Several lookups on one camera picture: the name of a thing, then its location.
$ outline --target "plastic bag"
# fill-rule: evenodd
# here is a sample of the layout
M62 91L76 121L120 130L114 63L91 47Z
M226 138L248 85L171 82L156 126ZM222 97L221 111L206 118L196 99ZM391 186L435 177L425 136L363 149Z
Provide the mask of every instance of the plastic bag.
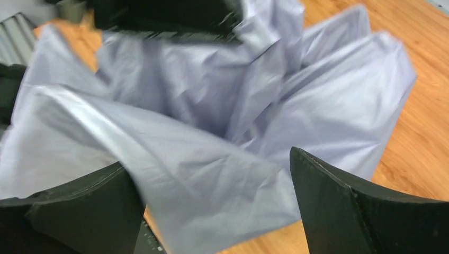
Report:
M371 178L416 79L402 44L370 34L360 6L302 32L295 0L242 4L240 46L109 34L96 74L47 27L4 139L0 198L119 160L172 253L214 253L300 218L292 146Z

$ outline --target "striped metal object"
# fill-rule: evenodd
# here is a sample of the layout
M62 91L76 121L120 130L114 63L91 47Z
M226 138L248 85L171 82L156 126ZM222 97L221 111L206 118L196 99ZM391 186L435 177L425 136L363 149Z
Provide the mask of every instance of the striped metal object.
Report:
M22 13L0 22L0 63L28 64L36 43L34 28Z

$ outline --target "gray plastic bag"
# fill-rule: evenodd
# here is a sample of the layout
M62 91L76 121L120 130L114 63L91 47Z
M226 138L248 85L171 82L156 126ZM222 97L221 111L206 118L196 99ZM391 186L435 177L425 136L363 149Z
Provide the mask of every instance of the gray plastic bag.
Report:
M0 154L0 198L119 160L171 253L300 218L289 149L371 178L416 74L356 6L302 31L295 0L244 0L240 46L108 34L95 74L47 26Z

